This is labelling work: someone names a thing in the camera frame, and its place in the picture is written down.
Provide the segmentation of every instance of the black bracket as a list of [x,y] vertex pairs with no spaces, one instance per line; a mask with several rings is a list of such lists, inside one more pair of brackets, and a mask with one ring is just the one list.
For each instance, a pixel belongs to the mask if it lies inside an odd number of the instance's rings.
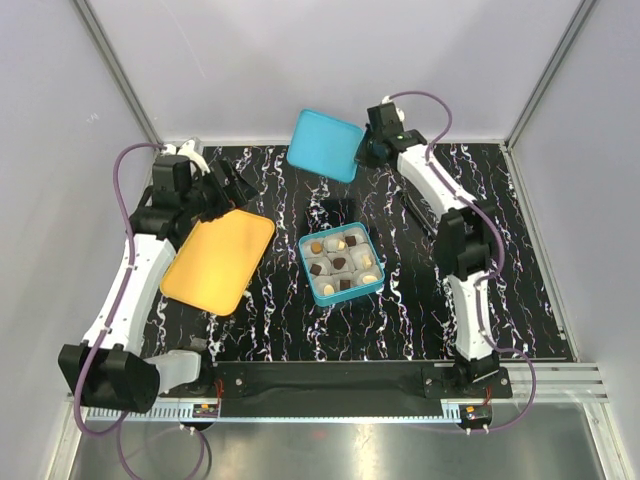
[[404,130],[394,103],[367,109],[369,123],[358,146],[356,161],[365,167],[379,168],[386,163],[395,167],[398,154],[416,145],[427,145],[417,130]]
[[225,398],[241,398],[247,388],[247,371],[244,368],[217,368],[216,380],[222,380]]
[[[489,218],[495,206],[487,200],[476,205]],[[473,273],[491,269],[495,239],[489,227],[471,208],[452,209],[442,215],[433,256],[443,275],[455,275],[463,282]]]
[[130,218],[134,233],[166,238],[177,250],[196,221],[219,218],[244,207],[258,194],[227,160],[218,162],[224,174],[220,181],[213,171],[200,171],[193,178],[193,163],[184,155],[156,157],[151,171],[153,184]]
[[[73,392],[89,355],[86,345],[64,345],[58,365]],[[146,413],[160,388],[155,365],[122,350],[98,349],[82,389],[80,403],[88,407]]]
[[485,398],[487,387],[491,387],[492,398],[513,398],[509,371],[500,367],[487,378],[465,386],[460,386],[452,375],[453,367],[427,366],[422,368],[424,395],[429,399],[443,398]]

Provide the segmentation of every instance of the white chocolate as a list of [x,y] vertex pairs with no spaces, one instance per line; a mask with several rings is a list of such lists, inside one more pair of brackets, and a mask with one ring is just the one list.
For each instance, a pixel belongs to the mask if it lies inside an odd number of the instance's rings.
[[341,252],[347,248],[347,244],[344,241],[344,235],[340,232],[324,237],[323,244],[327,253]]
[[373,283],[376,280],[378,280],[378,279],[376,278],[375,275],[365,275],[364,277],[362,277],[362,283],[365,284],[365,285],[368,284],[368,283]]
[[373,266],[373,262],[371,261],[371,257],[369,255],[362,255],[362,267],[369,268]]
[[336,293],[336,284],[333,278],[329,276],[317,276],[313,279],[313,287],[318,295],[326,296]]

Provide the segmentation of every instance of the orange tray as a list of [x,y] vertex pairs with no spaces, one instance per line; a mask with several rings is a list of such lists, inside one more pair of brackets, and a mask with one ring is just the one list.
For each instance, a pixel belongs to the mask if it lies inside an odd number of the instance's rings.
[[271,220],[243,210],[198,222],[167,270],[160,291],[201,310],[231,315],[274,231]]

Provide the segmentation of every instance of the chocolate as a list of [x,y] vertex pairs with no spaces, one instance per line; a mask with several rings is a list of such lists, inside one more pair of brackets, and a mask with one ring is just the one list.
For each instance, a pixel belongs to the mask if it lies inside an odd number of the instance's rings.
[[365,284],[365,285],[368,284],[368,283],[373,283],[376,280],[378,280],[378,279],[376,278],[375,275],[365,275],[364,277],[362,277],[362,283]]
[[315,255],[322,253],[322,244],[320,242],[313,242],[311,244],[311,253]]
[[342,257],[338,257],[338,258],[334,258],[333,259],[333,268],[335,268],[336,270],[342,270],[342,268],[346,264],[347,264],[347,261]]
[[371,257],[369,255],[363,255],[362,256],[362,267],[363,268],[369,268],[373,266],[373,261],[371,260]]
[[313,275],[320,275],[322,273],[322,266],[318,265],[317,263],[314,263],[313,265],[311,265],[311,268],[309,268],[309,271],[313,274]]

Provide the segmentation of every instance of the dark chocolate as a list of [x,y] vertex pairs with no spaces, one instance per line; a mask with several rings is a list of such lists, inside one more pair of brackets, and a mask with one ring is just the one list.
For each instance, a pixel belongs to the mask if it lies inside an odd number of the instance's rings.
[[311,265],[311,268],[309,268],[309,271],[313,274],[313,275],[320,275],[320,273],[322,273],[322,267],[320,265],[318,265],[317,263],[314,263],[313,265]]
[[338,258],[334,258],[333,259],[333,267],[336,270],[342,270],[342,267],[344,267],[346,263],[347,263],[347,261],[342,257],[338,257]]

